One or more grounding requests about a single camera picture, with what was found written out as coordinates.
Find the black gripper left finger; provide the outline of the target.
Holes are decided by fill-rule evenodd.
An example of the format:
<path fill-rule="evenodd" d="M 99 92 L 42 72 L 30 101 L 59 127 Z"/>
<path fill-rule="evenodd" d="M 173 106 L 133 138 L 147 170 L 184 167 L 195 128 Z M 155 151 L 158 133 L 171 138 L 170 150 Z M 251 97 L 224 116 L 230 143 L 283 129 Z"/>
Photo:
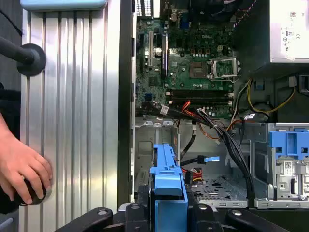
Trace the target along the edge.
<path fill-rule="evenodd" d="M 57 232 L 149 232 L 153 190 L 140 189 L 136 203 L 121 205 L 117 213 L 98 207 L 56 229 Z"/>

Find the person's hand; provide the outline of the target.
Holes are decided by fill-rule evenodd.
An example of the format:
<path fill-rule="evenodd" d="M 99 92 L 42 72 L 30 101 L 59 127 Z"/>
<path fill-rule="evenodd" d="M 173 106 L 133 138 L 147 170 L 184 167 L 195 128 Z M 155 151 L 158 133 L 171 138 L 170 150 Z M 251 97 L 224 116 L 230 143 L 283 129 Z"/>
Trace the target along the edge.
<path fill-rule="evenodd" d="M 19 141 L 0 118 L 0 185 L 11 201 L 17 192 L 26 204 L 32 203 L 25 180 L 28 180 L 39 199 L 52 186 L 49 162 L 29 146 Z"/>

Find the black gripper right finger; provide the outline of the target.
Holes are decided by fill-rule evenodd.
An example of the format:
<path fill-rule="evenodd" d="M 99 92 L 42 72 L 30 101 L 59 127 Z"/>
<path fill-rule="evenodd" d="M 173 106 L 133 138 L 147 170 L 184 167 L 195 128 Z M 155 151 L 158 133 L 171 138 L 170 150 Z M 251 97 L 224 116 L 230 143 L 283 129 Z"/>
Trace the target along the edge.
<path fill-rule="evenodd" d="M 189 232 L 286 232 L 287 230 L 253 212 L 242 209 L 219 211 L 214 206 L 198 203 L 196 194 L 188 191 Z"/>

